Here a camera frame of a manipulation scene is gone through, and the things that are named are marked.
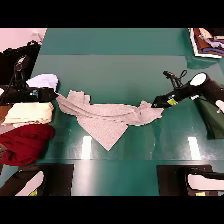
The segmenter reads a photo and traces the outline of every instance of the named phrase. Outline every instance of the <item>white wall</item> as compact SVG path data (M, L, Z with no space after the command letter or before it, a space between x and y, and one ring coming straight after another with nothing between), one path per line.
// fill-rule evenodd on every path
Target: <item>white wall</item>
M47 28L0 28L0 52L7 48L25 46L29 41L36 40L33 32L44 37Z

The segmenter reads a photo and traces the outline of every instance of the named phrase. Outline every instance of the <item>dark red towel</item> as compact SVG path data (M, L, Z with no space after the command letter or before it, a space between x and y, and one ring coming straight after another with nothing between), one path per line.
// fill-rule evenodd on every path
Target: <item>dark red towel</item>
M0 135L0 143L8 150L1 163L24 166L38 159L46 142L54 137L54 128L48 124L30 124Z

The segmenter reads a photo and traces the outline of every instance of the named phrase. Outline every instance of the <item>yellow label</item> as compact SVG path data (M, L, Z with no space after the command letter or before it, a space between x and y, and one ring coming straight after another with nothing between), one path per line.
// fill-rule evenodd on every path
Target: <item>yellow label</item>
M196 196L205 196L205 192L197 192Z
M29 194L29 196L37 196L37 189Z
M176 105L177 101L174 98L171 98L167 101L167 103L169 103L170 105Z

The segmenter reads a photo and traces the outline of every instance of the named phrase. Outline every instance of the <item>green table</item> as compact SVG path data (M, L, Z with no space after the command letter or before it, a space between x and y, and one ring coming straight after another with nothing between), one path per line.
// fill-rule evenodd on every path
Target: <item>green table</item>
M72 89L91 95L91 103L138 106L172 90L164 70L178 75L184 69L183 82L205 71L224 83L223 59L194 57L186 28L49 28L33 76L56 74L64 96ZM158 195L158 164L211 164L224 172L224 140L207 140L191 100L151 124L129 126L109 152L92 140L91 160L82 159L83 137L89 134L53 103L56 134L40 162L74 163L72 195ZM201 161L192 161L188 137L196 137Z

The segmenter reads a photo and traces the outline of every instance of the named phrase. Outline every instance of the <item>stack of folded clothes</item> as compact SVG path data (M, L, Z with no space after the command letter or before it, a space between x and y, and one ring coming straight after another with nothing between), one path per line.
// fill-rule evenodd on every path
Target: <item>stack of folded clothes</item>
M224 28L189 28L189 31L195 56L224 56Z

